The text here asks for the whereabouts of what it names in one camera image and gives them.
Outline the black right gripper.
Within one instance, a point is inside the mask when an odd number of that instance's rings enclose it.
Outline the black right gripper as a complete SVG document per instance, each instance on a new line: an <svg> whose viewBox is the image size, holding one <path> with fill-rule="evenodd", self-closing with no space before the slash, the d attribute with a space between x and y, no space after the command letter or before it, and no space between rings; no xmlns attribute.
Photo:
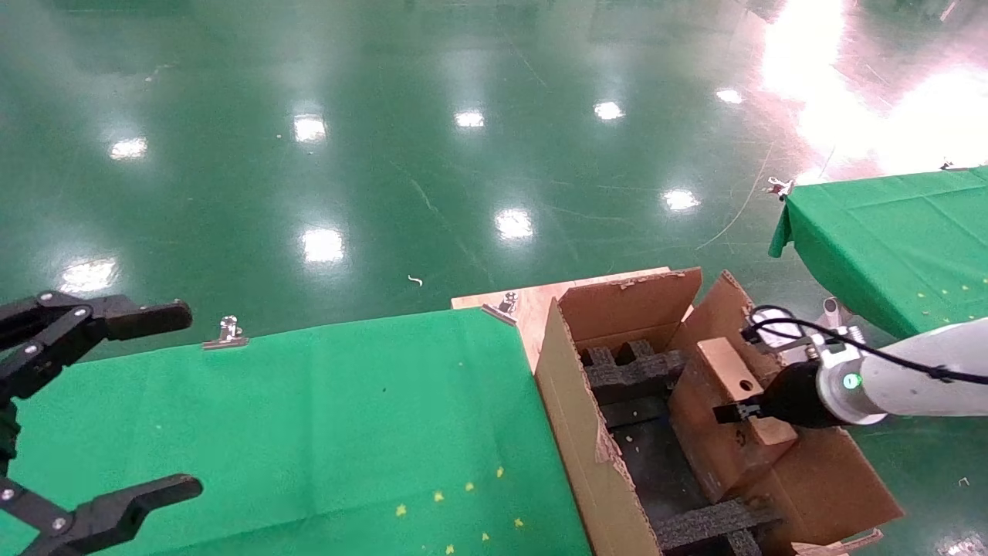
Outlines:
<svg viewBox="0 0 988 556"><path fill-rule="evenodd" d="M801 361L784 367L763 391L761 398L728 402L714 408L720 425L750 419L774 418L808 429L837 426L836 415L826 408L817 387L820 364Z"/></svg>

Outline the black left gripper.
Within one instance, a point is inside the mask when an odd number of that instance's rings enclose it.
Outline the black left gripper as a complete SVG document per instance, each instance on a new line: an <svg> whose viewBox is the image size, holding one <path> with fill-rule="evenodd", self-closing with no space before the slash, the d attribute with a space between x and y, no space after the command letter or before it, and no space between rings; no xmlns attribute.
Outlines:
<svg viewBox="0 0 988 556"><path fill-rule="evenodd" d="M18 409L103 341L130 341L187 330L191 308L183 300L139 306L124 295L81 299L56 291L1 307L0 464L8 472L18 455ZM63 509L8 477L1 481L4 513L36 529L22 555L91 555L133 541L152 511L204 493L190 475L170 475L104 493L73 510Z"/></svg>

